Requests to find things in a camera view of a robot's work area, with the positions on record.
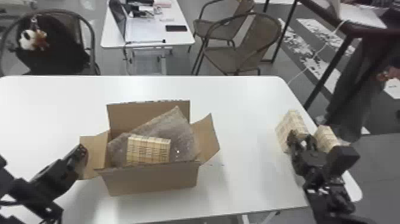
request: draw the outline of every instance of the cardboard box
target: cardboard box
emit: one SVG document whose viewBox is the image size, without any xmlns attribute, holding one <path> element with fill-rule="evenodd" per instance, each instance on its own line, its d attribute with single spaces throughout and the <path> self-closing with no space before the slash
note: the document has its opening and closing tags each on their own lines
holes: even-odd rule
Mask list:
<svg viewBox="0 0 400 224">
<path fill-rule="evenodd" d="M 191 124 L 199 156 L 194 161 L 146 164 L 135 167 L 111 167 L 107 143 L 123 132 L 148 122 L 178 106 L 190 123 L 189 101 L 129 102 L 107 105 L 110 129 L 95 136 L 81 136 L 80 143 L 89 151 L 81 179 L 101 176 L 111 196 L 166 191 L 196 186 L 198 169 L 220 149 L 211 114 Z"/>
</svg>

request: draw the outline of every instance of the table leg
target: table leg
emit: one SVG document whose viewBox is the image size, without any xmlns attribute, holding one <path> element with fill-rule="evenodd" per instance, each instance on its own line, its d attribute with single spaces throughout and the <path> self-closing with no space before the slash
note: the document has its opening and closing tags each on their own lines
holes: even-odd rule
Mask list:
<svg viewBox="0 0 400 224">
<path fill-rule="evenodd" d="M 261 222 L 260 224 L 267 224 L 269 222 L 271 222 L 271 220 L 280 214 L 280 211 L 271 211 L 270 214 L 268 214 L 268 216 L 264 219 L 263 222 Z"/>
<path fill-rule="evenodd" d="M 165 58 L 165 49 L 161 51 L 161 74 L 167 75 L 167 59 Z"/>
<path fill-rule="evenodd" d="M 312 93 L 304 103 L 303 107 L 308 110 L 311 106 L 311 104 L 314 102 L 315 98 L 317 97 L 318 93 L 321 91 L 322 87 L 325 85 L 326 80 L 328 80 L 330 74 L 332 73 L 333 69 L 338 65 L 340 59 L 342 58 L 343 54 L 347 50 L 347 47 L 350 46 L 351 42 L 353 41 L 353 37 L 348 35 L 346 39 L 343 41 L 342 45 L 336 52 L 335 56 L 331 60 L 331 62 L 328 65 L 328 68 L 326 68 L 324 74 L 322 75 L 321 79 L 318 81 L 317 85 L 315 86 L 314 90 L 312 90 Z"/>
<path fill-rule="evenodd" d="M 278 44 L 276 45 L 274 54 L 272 55 L 272 59 L 270 59 L 270 60 L 263 60 L 263 62 L 264 62 L 264 61 L 270 61 L 271 63 L 274 63 L 274 62 L 275 62 L 276 56 L 278 55 L 278 52 L 279 52 L 280 46 L 281 46 L 281 44 L 282 44 L 283 38 L 285 38 L 286 30 L 287 30 L 288 27 L 289 27 L 289 23 L 290 23 L 290 21 L 291 21 L 291 19 L 292 19 L 292 17 L 293 17 L 293 13 L 295 12 L 295 9 L 296 9 L 296 6 L 297 6 L 297 3 L 298 3 L 298 2 L 299 2 L 299 0 L 294 0 L 294 1 L 293 1 L 293 5 L 292 5 L 292 7 L 290 8 L 289 15 L 287 16 L 286 24 L 285 24 L 285 26 L 283 27 L 282 34 L 280 35 L 280 38 L 279 38 L 279 40 L 278 40 Z"/>
<path fill-rule="evenodd" d="M 342 100 L 342 102 L 333 110 L 332 113 L 326 114 L 326 123 L 325 125 L 330 125 L 332 124 L 332 121 L 336 118 L 336 116 L 339 114 L 339 112 L 351 102 L 353 97 L 356 96 L 356 94 L 361 90 L 361 88 L 364 86 L 364 84 L 371 78 L 371 76 L 375 75 L 374 73 L 375 69 L 381 65 L 381 63 L 385 60 L 385 58 L 388 55 L 388 52 L 390 52 L 392 44 L 387 45 L 387 48 L 382 51 L 382 55 L 368 68 L 368 70 L 362 74 L 360 80 L 355 84 L 355 88 L 352 89 L 352 91 L 349 92 L 349 94 Z"/>
<path fill-rule="evenodd" d="M 262 9 L 263 13 L 267 12 L 268 5 L 270 4 L 270 0 L 265 0 L 264 9 Z"/>
</svg>

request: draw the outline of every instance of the white cable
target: white cable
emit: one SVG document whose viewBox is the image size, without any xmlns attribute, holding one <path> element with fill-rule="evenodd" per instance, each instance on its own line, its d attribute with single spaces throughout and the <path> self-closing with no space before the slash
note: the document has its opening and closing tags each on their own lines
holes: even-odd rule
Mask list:
<svg viewBox="0 0 400 224">
<path fill-rule="evenodd" d="M 337 28 L 336 28 L 334 31 L 331 32 L 331 35 L 336 34 L 336 32 L 342 27 L 342 25 L 343 25 L 346 21 L 347 21 L 347 20 L 344 20 L 344 21 L 340 22 L 339 25 L 337 26 Z M 311 60 L 315 59 L 316 56 L 317 56 L 321 51 L 323 51 L 327 45 L 328 45 L 328 41 L 325 42 L 324 46 L 322 46 L 321 49 L 319 49 L 317 52 L 314 53 L 314 56 L 312 56 Z M 299 77 L 301 74 L 303 74 L 303 73 L 304 73 L 305 71 L 307 71 L 307 70 L 308 70 L 308 67 L 305 66 L 305 68 L 304 68 L 302 71 L 300 71 L 297 75 L 295 75 L 293 78 L 291 78 L 291 80 L 289 80 L 289 81 L 287 82 L 287 85 L 290 85 L 295 79 L 297 79 L 297 77 Z"/>
</svg>

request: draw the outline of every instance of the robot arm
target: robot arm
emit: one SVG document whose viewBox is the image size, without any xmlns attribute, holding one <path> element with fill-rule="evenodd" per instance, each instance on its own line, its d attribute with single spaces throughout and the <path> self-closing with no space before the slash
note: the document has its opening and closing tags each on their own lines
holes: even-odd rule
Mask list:
<svg viewBox="0 0 400 224">
<path fill-rule="evenodd" d="M 352 214 L 355 206 L 342 175 L 360 158 L 354 148 L 338 146 L 324 153 L 317 149 L 311 135 L 305 143 L 303 147 L 293 131 L 287 137 L 293 168 L 305 179 L 303 190 L 317 224 L 376 224 Z"/>
</svg>

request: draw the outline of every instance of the white table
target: white table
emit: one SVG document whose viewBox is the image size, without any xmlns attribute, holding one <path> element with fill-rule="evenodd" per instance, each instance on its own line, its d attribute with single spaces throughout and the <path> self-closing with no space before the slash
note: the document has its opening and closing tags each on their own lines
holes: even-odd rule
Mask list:
<svg viewBox="0 0 400 224">
<path fill-rule="evenodd" d="M 274 128 L 297 109 L 316 126 L 279 77 L 4 77 L 0 79 L 0 153 L 14 176 L 29 180 L 64 156 L 80 135 L 108 129 L 106 104 L 189 99 L 191 120 L 212 113 L 221 150 L 190 189 L 109 197 L 101 178 L 76 182 L 56 200 L 64 223 L 130 224 L 245 214 L 307 206 Z M 344 174 L 352 201 L 362 193 Z M 21 208 L 4 208 L 27 223 Z"/>
<path fill-rule="evenodd" d="M 160 21 L 161 18 L 173 18 L 174 21 Z M 165 60 L 165 49 L 173 46 L 189 46 L 195 43 L 193 34 L 190 31 L 190 27 L 182 13 L 177 0 L 171 0 L 171 8 L 162 8 L 162 14 L 155 15 L 152 19 L 146 18 L 128 18 L 129 20 L 135 21 L 137 28 L 135 32 L 143 34 L 146 39 L 140 39 L 144 41 L 142 43 L 131 43 L 126 45 L 126 48 L 135 50 L 150 50 L 158 51 L 161 54 L 161 70 L 162 74 L 167 74 L 167 63 Z M 184 25 L 187 27 L 187 32 L 167 32 L 165 25 Z M 145 42 L 154 40 L 163 40 L 162 42 Z M 105 12 L 105 20 L 103 33 L 101 38 L 101 44 L 103 48 L 124 48 L 125 41 L 121 35 L 120 30 L 117 27 L 117 23 L 111 14 L 110 8 L 108 7 Z"/>
</svg>

